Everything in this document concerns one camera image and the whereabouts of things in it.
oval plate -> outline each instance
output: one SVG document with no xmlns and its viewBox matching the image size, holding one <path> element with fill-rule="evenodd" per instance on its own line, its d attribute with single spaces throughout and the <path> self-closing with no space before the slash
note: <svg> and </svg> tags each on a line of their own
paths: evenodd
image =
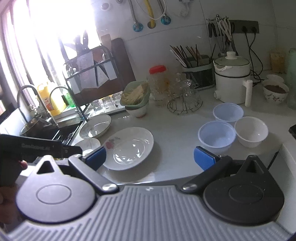
<svg viewBox="0 0 296 241">
<path fill-rule="evenodd" d="M 82 156 L 86 156 L 93 150 L 99 148 L 101 143 L 96 138 L 88 138 L 76 143 L 74 146 L 79 146 L 82 149 Z"/>
<path fill-rule="evenodd" d="M 135 167 L 149 155 L 153 144 L 153 135 L 145 128 L 130 127 L 118 131 L 103 144 L 107 152 L 103 165 L 115 171 Z"/>
<path fill-rule="evenodd" d="M 106 133 L 111 124 L 111 117 L 108 115 L 96 115 L 79 131 L 79 135 L 83 139 L 92 137 L 100 137 Z"/>
</svg>

floral bowl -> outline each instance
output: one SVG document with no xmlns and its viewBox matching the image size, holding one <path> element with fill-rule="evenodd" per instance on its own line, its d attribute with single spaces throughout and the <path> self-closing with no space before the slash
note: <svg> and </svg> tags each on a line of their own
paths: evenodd
<svg viewBox="0 0 296 241">
<path fill-rule="evenodd" d="M 288 96 L 289 88 L 288 88 L 288 86 L 286 86 L 283 83 L 279 83 L 274 80 L 265 80 L 262 82 L 262 85 L 263 85 L 264 96 L 265 96 L 267 102 L 269 102 L 271 104 L 275 104 L 275 105 L 281 104 L 282 102 L 285 101 L 285 99 Z M 266 88 L 267 85 L 278 86 L 281 89 L 283 89 L 285 91 L 285 93 L 277 93 L 277 92 L 271 91 Z"/>
</svg>

red lid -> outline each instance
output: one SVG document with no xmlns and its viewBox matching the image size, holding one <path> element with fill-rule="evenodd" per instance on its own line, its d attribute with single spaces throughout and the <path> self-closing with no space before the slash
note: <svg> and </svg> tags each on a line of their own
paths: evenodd
<svg viewBox="0 0 296 241">
<path fill-rule="evenodd" d="M 166 71 L 166 67 L 164 65 L 157 65 L 149 69 L 150 74 L 156 74 Z"/>
</svg>

power outlet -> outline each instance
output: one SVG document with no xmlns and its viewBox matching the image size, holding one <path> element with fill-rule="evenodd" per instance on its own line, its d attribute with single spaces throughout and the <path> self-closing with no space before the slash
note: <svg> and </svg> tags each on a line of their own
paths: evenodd
<svg viewBox="0 0 296 241">
<path fill-rule="evenodd" d="M 230 23 L 234 23 L 234 34 L 243 34 L 242 31 L 243 26 L 246 26 L 247 33 L 252 34 L 252 28 L 255 27 L 257 29 L 257 34 L 259 34 L 259 24 L 257 21 L 248 21 L 248 20 L 229 20 Z"/>
</svg>

faucet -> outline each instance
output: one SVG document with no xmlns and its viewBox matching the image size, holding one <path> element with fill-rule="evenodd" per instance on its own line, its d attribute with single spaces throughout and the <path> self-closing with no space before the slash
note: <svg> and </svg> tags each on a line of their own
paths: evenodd
<svg viewBox="0 0 296 241">
<path fill-rule="evenodd" d="M 70 94 L 70 96 L 71 96 L 71 98 L 72 98 L 72 100 L 73 100 L 73 102 L 74 102 L 74 104 L 75 104 L 77 110 L 78 110 L 78 114 L 79 114 L 80 118 L 81 118 L 81 119 L 84 119 L 84 120 L 86 120 L 86 121 L 88 121 L 88 119 L 87 119 L 87 117 L 85 116 L 85 114 L 83 113 L 82 109 L 80 108 L 80 106 L 79 106 L 79 105 L 77 104 L 77 102 L 75 101 L 75 98 L 73 98 L 73 95 L 71 94 L 71 91 L 70 91 L 68 88 L 64 87 L 64 86 L 57 86 L 56 88 L 54 88 L 54 89 L 50 92 L 50 94 L 49 94 L 49 102 L 52 103 L 52 92 L 54 92 L 56 89 L 65 89 L 65 90 L 67 90 L 67 91 L 69 92 L 69 94 Z"/>
<path fill-rule="evenodd" d="M 44 104 L 44 102 L 43 102 L 43 99 L 41 98 L 41 96 L 40 96 L 39 92 L 37 91 L 36 87 L 35 87 L 34 85 L 31 85 L 31 84 L 29 84 L 29 85 L 24 85 L 24 86 L 20 87 L 20 89 L 19 89 L 19 91 L 18 91 L 18 93 L 17 93 L 17 107 L 18 107 L 18 109 L 20 110 L 20 113 L 22 114 L 22 116 L 23 116 L 23 118 L 25 119 L 25 121 L 28 122 L 27 119 L 26 119 L 26 117 L 25 117 L 25 115 L 24 115 L 24 113 L 23 113 L 22 110 L 20 109 L 20 95 L 21 95 L 22 91 L 23 91 L 24 89 L 26 89 L 26 88 L 31 88 L 31 89 L 34 91 L 34 94 L 37 95 L 37 98 L 38 98 L 38 100 L 39 100 L 39 103 L 42 105 L 42 107 L 43 107 L 45 113 L 47 114 L 47 116 L 48 116 L 49 118 L 51 118 L 51 120 L 54 122 L 54 125 L 57 126 L 57 125 L 58 125 L 57 122 L 55 121 L 55 119 L 53 118 L 53 116 L 52 116 L 52 114 L 49 112 L 49 110 L 46 108 L 46 106 L 45 106 L 45 104 Z"/>
</svg>

